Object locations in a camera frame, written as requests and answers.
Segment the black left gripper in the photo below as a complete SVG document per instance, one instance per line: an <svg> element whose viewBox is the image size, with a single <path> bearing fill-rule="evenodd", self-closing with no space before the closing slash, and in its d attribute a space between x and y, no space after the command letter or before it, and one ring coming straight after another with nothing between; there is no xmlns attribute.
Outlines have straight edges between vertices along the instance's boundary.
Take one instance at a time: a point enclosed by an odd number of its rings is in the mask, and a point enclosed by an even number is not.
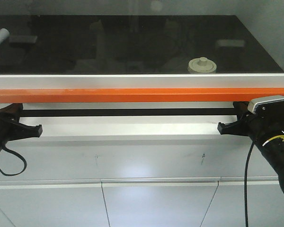
<svg viewBox="0 0 284 227"><path fill-rule="evenodd" d="M39 138L42 135L42 125L28 126L19 123L22 103L13 103L0 109L0 152L2 150L19 157L19 154L6 147L10 140Z"/></svg>

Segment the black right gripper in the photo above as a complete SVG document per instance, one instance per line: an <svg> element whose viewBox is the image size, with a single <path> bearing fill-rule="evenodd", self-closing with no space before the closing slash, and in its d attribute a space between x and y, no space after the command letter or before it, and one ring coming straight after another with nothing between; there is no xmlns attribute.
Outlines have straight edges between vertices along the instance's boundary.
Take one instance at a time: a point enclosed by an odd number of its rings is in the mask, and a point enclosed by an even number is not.
<svg viewBox="0 0 284 227"><path fill-rule="evenodd" d="M235 101L233 107L241 120L222 123L217 130L221 135L249 136L259 144L284 143L284 102L263 105L256 114L248 110L249 102Z"/></svg>

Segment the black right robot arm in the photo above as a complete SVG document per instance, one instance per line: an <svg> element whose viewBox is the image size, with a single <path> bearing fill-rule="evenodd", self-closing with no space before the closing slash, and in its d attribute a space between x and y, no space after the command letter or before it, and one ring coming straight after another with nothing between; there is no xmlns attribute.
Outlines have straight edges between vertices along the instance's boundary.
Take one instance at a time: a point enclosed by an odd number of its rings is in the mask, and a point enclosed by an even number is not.
<svg viewBox="0 0 284 227"><path fill-rule="evenodd" d="M233 102L237 121L219 123L221 135L248 136L278 176L284 194L284 100L265 101L254 109L250 102Z"/></svg>

